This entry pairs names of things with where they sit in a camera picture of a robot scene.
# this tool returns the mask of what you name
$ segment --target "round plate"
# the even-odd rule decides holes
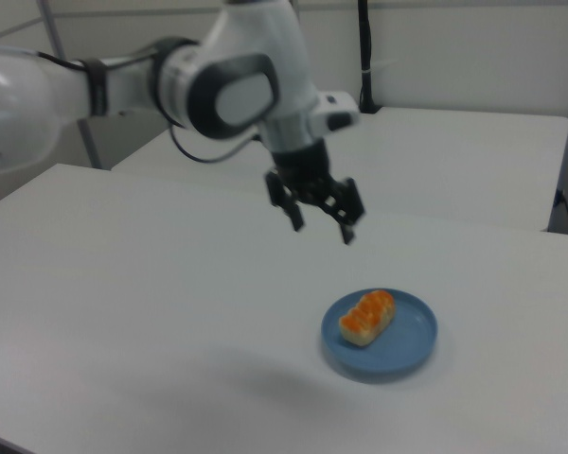
[[[359,372],[391,374],[411,369],[432,352],[437,337],[437,321],[434,312],[410,293],[383,288],[394,297],[396,316],[366,347],[358,347],[341,336],[339,319],[363,295],[376,289],[355,291],[332,305],[322,321],[322,340],[339,361]]]

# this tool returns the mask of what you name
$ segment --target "white table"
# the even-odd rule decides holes
[[[0,202],[0,437],[44,454],[568,453],[568,236],[373,213],[344,246],[263,197],[56,166]],[[414,293],[412,375],[320,348],[340,296]]]
[[[178,133],[189,151],[215,156],[232,142]],[[382,109],[328,138],[337,178],[352,176],[368,212],[545,230],[568,136],[552,116]],[[273,165],[254,144],[230,162],[190,162],[167,132],[114,167],[116,172],[261,194]]]

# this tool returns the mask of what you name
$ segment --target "white wall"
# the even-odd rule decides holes
[[[375,99],[421,107],[568,117],[568,6],[372,9]],[[301,14],[316,80],[361,86],[357,16]],[[568,148],[562,184],[568,198]],[[562,207],[554,230],[566,232]]]
[[[51,0],[70,58],[119,54],[169,34],[202,38],[219,3]],[[356,1],[299,3],[317,85],[357,97]],[[568,0],[391,0],[370,5],[373,61],[389,61],[375,74],[378,101],[568,117]],[[165,125],[144,116],[98,119],[92,127],[101,158],[111,166]],[[568,198],[568,152],[562,182]],[[565,231],[562,209],[553,225]]]
[[[33,0],[0,0],[0,44],[52,53],[38,6]],[[88,166],[78,129],[66,128],[58,145],[40,163],[0,174],[0,200],[57,163]]]

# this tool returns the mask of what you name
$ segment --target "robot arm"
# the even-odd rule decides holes
[[[364,208],[353,180],[330,176],[324,136],[358,122],[355,102],[314,87],[288,1],[225,3],[202,44],[166,38],[129,57],[77,62],[0,48],[0,149],[9,151],[0,168],[22,164],[30,149],[48,152],[62,125],[88,116],[158,110],[212,139],[256,125],[275,162],[265,177],[272,204],[295,230],[298,201],[320,207],[348,243]]]

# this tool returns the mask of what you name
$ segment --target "blue plate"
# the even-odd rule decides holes
[[[354,371],[393,374],[412,369],[432,352],[437,321],[434,312],[410,293],[383,289],[394,297],[396,316],[366,347],[358,347],[341,336],[339,318],[347,314],[364,294],[376,289],[355,291],[332,305],[322,321],[322,340],[336,359]]]

